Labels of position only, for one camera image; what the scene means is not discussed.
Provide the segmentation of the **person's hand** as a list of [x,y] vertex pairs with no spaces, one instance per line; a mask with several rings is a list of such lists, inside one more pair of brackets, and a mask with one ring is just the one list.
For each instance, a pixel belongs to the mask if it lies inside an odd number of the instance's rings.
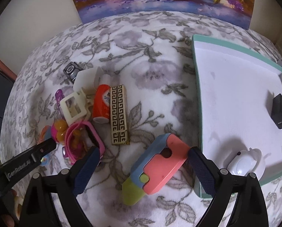
[[10,189],[8,193],[3,197],[3,203],[6,207],[6,214],[3,216],[3,221],[6,226],[14,227],[17,221],[15,214],[15,197],[17,193],[14,189]]

